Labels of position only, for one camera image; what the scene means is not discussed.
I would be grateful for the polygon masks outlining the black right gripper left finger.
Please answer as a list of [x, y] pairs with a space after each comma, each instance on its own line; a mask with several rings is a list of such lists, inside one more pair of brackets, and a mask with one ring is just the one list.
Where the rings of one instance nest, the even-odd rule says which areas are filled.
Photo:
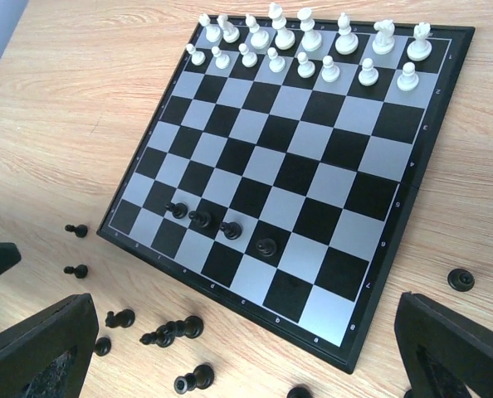
[[0, 397], [78, 397], [99, 324], [90, 294], [73, 294], [0, 332]]

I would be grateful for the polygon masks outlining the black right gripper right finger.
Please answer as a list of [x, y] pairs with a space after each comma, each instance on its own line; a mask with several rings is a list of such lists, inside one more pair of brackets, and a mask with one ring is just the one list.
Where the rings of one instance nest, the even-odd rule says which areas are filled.
[[423, 294], [401, 295], [395, 336], [406, 397], [493, 397], [493, 332]]

